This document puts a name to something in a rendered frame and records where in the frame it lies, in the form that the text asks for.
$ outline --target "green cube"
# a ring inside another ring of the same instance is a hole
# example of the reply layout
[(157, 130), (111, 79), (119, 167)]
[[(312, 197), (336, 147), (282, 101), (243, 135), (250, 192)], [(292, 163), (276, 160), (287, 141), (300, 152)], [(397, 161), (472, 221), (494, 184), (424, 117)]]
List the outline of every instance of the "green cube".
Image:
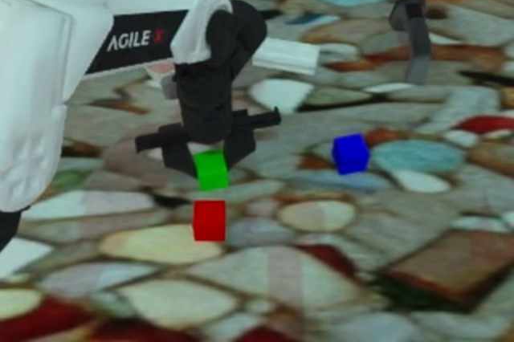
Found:
[(194, 155), (201, 191), (228, 187), (228, 168), (223, 151), (218, 149)]

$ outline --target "agile x logo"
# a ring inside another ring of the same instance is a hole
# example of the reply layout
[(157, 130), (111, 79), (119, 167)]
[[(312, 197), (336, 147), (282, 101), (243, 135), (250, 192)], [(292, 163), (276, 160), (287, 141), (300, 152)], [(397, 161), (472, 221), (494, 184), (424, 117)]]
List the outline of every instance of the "agile x logo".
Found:
[(107, 47), (107, 52), (157, 45), (162, 43), (164, 39), (165, 30), (163, 28), (157, 28), (154, 31), (131, 31), (120, 35), (113, 35)]
[(173, 58), (171, 42), (186, 15), (187, 10), (115, 16), (112, 29), (87, 73)]

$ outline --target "red letter x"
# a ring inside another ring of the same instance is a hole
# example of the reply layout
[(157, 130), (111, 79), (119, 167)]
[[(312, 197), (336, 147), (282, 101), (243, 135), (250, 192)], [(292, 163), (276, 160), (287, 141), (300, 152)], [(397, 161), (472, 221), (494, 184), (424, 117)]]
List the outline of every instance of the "red letter x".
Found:
[(153, 43), (160, 43), (164, 37), (164, 29), (156, 29), (153, 33)]

